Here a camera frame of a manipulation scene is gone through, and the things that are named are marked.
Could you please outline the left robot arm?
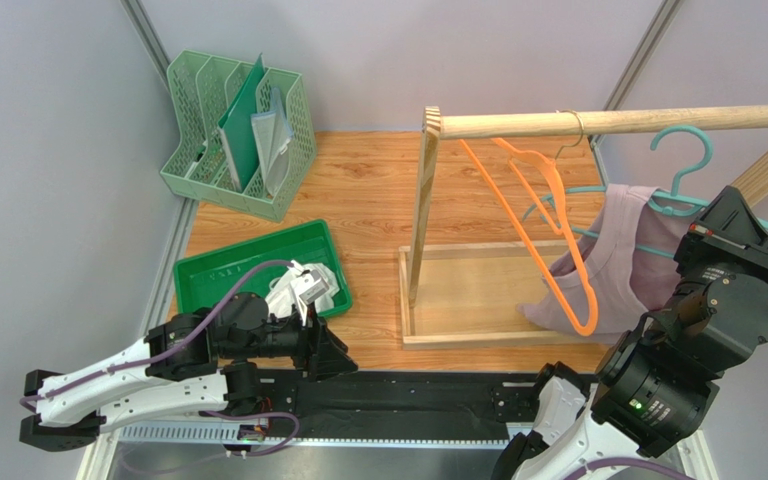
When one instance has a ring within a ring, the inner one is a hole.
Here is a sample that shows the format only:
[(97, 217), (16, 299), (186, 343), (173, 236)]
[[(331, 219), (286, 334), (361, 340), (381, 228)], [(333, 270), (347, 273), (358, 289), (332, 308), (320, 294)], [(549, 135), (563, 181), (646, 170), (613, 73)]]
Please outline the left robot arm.
[(302, 378), (357, 371), (348, 347), (314, 307), (279, 317), (252, 292), (178, 314), (118, 354), (69, 374), (29, 372), (20, 442), (48, 452), (85, 447), (100, 434), (168, 415), (243, 420), (273, 406), (256, 360), (288, 358)]

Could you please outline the white tank top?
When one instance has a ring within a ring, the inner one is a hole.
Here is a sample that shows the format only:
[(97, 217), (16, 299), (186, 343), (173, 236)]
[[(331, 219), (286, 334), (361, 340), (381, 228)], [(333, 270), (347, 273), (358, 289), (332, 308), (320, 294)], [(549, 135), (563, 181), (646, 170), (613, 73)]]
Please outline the white tank top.
[[(307, 263), (305, 265), (308, 265), (310, 268), (313, 266), (319, 267), (330, 284), (330, 297), (319, 298), (314, 307), (316, 312), (320, 316), (323, 316), (326, 311), (335, 307), (336, 295), (341, 291), (336, 274), (323, 263)], [(295, 307), (289, 288), (290, 281), (293, 277), (294, 275), (288, 268), (281, 277), (273, 279), (270, 283), (270, 291), (266, 296), (266, 302), (270, 313), (278, 318), (288, 317)]]

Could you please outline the orange velvet hanger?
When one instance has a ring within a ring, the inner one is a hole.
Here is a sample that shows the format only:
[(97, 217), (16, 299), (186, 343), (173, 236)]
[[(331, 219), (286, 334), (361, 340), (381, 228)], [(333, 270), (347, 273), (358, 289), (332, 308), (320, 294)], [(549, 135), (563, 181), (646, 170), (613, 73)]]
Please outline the orange velvet hanger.
[[(535, 264), (536, 270), (543, 278), (547, 290), (555, 298), (574, 333), (581, 338), (592, 336), (600, 320), (599, 299), (591, 284), (589, 271), (582, 256), (582, 250), (579, 248), (578, 240), (574, 235), (573, 227), (568, 217), (566, 186), (558, 168), (557, 160), (536, 150), (517, 148), (501, 137), (493, 137), (491, 142), (506, 153), (508, 169), (526, 191), (538, 212), (548, 222), (550, 230), (557, 238), (555, 242), (536, 242), (529, 236), (523, 221), (515, 213), (503, 191), (488, 172), (468, 140), (459, 139), (457, 141), (506, 214), (519, 240)], [(547, 209), (544, 201), (539, 198), (534, 187), (521, 171), (520, 167), (522, 165), (531, 167), (544, 180), (555, 202), (555, 206), (551, 210)], [(585, 298), (586, 312), (584, 314), (579, 315), (576, 312), (571, 300), (563, 292), (558, 279), (550, 269), (550, 264), (544, 258), (546, 253), (549, 253), (553, 260), (558, 260), (564, 255), (568, 255), (572, 260), (574, 274), (579, 279), (580, 290)]]

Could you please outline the mauve tank top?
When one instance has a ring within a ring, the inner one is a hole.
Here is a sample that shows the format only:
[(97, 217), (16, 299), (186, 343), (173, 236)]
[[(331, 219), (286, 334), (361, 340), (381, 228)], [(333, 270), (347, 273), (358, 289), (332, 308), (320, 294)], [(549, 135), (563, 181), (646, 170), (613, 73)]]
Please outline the mauve tank top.
[[(652, 209), (648, 200), (658, 191), (609, 184), (603, 208), (588, 228), (597, 237), (582, 236), (577, 242), (598, 300), (598, 324), (591, 341), (614, 343), (635, 328), (642, 314), (662, 308), (680, 281), (673, 256), (694, 217), (668, 216)], [(571, 253), (552, 263), (549, 272), (576, 317), (587, 320), (588, 303)], [(518, 304), (516, 310), (541, 328), (577, 335), (552, 292), (536, 304)]]

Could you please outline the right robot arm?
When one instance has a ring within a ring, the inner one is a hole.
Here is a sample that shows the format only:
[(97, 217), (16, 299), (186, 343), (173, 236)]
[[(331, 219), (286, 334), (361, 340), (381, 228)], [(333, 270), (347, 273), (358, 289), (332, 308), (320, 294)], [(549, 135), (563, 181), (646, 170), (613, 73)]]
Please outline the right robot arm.
[(659, 458), (702, 424), (718, 380), (768, 343), (768, 232), (725, 187), (674, 256), (680, 281), (601, 360), (594, 382), (544, 366), (529, 432), (498, 457), (496, 479), (608, 479), (629, 469), (677, 478)]

